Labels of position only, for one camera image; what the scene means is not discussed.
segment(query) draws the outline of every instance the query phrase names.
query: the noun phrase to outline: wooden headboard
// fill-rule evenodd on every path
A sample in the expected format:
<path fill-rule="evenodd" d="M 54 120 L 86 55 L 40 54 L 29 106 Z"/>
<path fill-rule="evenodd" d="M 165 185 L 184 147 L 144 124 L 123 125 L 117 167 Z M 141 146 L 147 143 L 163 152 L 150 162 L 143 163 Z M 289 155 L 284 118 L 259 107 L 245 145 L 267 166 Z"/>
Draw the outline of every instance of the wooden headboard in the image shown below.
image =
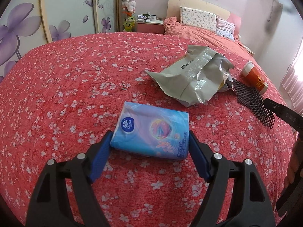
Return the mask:
<path fill-rule="evenodd" d="M 241 18 L 224 8 L 216 6 L 214 4 L 202 1 L 202 0 L 169 0 L 167 7 L 166 18 L 176 16 L 178 21 L 180 21 L 180 6 L 195 8 L 210 13 L 219 15 L 222 19 L 227 20 L 228 22 L 234 23 L 236 29 L 234 31 L 235 35 L 239 34 L 241 26 Z"/>

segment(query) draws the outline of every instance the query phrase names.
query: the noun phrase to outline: orange bedding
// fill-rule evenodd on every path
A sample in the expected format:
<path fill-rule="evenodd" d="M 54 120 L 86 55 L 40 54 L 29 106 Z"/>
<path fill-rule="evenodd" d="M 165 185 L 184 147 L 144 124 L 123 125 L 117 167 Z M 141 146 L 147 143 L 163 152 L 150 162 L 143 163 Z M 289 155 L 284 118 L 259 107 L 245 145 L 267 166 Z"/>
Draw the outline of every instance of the orange bedding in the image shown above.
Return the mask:
<path fill-rule="evenodd" d="M 182 26 L 177 21 L 177 17 L 171 17 L 164 20 L 163 26 L 165 28 L 165 35 L 174 35 L 185 39 L 192 39 L 207 43 L 208 46 L 212 45 L 214 47 L 223 48 L 244 59 L 251 60 L 256 64 L 254 58 L 252 58 L 248 51 L 243 47 L 237 36 L 235 38 L 235 42 L 233 42 L 225 37 L 218 36 L 217 34 L 202 28 Z"/>

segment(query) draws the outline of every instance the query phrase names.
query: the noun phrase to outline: human hand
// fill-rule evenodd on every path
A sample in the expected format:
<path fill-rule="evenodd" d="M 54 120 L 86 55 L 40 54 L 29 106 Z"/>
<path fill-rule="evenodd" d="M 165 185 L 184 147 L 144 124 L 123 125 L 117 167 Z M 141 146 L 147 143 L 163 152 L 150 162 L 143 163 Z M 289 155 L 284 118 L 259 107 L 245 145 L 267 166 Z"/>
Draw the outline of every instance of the human hand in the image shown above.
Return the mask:
<path fill-rule="evenodd" d="M 303 146 L 303 143 L 298 140 L 295 142 L 293 148 L 292 148 L 292 154 L 291 154 L 291 157 L 290 157 L 290 162 L 288 164 L 288 168 L 287 168 L 287 176 L 285 177 L 284 179 L 284 188 L 286 189 L 291 183 L 294 182 L 294 177 L 295 177 L 295 174 L 296 172 L 298 171 L 299 169 L 299 165 L 300 165 L 300 162 L 298 160 L 298 157 L 296 155 L 296 148 L 298 146 L 298 144 L 300 144 L 300 146 Z M 301 170 L 300 172 L 300 176 L 303 177 L 303 169 Z"/>

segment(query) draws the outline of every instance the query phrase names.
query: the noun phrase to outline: purple flower decal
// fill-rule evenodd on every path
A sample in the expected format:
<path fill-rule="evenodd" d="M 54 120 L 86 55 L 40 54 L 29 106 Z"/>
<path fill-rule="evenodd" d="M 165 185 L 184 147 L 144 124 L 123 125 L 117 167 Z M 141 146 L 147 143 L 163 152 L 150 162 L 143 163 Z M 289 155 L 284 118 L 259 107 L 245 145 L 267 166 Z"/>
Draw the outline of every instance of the purple flower decal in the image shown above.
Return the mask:
<path fill-rule="evenodd" d="M 93 0 L 84 0 L 83 4 L 86 3 L 87 5 L 89 5 L 90 7 L 93 6 Z"/>
<path fill-rule="evenodd" d="M 49 30 L 51 32 L 53 42 L 71 37 L 72 35 L 70 34 L 70 32 L 67 32 L 70 25 L 71 24 L 66 20 L 62 20 L 60 22 L 60 24 L 58 26 L 58 30 L 55 26 L 50 25 Z"/>
<path fill-rule="evenodd" d="M 5 68 L 4 68 L 4 76 L 6 76 L 9 71 L 13 68 L 13 66 L 17 63 L 16 60 L 11 60 L 9 62 L 7 62 L 7 64 L 5 65 Z"/>
<path fill-rule="evenodd" d="M 15 6 L 7 18 L 7 26 L 0 25 L 0 66 L 14 54 L 20 59 L 19 37 L 33 35 L 41 25 L 40 16 L 26 18 L 34 8 L 32 3 L 21 3 Z"/>
<path fill-rule="evenodd" d="M 85 23 L 87 20 L 88 20 L 88 16 L 86 15 L 86 16 L 84 16 L 82 22 Z"/>
<path fill-rule="evenodd" d="M 109 17 L 107 17 L 107 19 L 105 20 L 105 18 L 102 19 L 101 24 L 103 25 L 102 28 L 102 33 L 105 33 L 106 30 L 110 30 L 111 29 L 111 24 L 110 24 L 111 19 Z"/>

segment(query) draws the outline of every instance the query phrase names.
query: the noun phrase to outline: white tabletop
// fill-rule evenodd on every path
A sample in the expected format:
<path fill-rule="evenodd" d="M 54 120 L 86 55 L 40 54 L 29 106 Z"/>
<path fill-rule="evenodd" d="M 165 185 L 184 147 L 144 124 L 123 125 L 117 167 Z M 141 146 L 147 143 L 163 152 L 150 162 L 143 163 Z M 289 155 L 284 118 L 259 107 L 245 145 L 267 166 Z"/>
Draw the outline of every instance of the white tabletop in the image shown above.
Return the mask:
<path fill-rule="evenodd" d="M 163 20 L 155 20 L 155 21 L 146 20 L 146 21 L 138 21 L 138 18 L 136 18 L 136 22 L 139 23 L 139 24 L 160 24 L 160 25 L 163 25 Z"/>

